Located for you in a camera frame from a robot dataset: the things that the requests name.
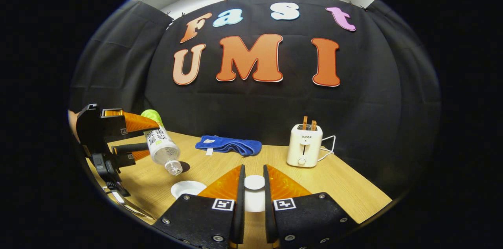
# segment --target white cable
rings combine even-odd
[[[334,138],[334,142],[332,143],[332,150],[327,150],[325,148],[320,148],[320,150],[323,150],[323,151],[328,151],[327,154],[325,154],[325,156],[323,156],[322,158],[320,158],[318,161],[321,161],[322,159],[326,158],[329,154],[332,154],[334,152],[334,147],[336,145],[336,135],[332,135],[332,136],[329,136],[327,138],[323,138],[321,141],[323,140],[327,140],[328,138]]]

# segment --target blue cloth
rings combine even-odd
[[[196,143],[196,149],[206,150],[208,148],[213,148],[213,151],[220,153],[233,150],[240,153],[241,156],[255,156],[262,149],[262,143],[255,140],[204,135],[201,137],[201,141]]]

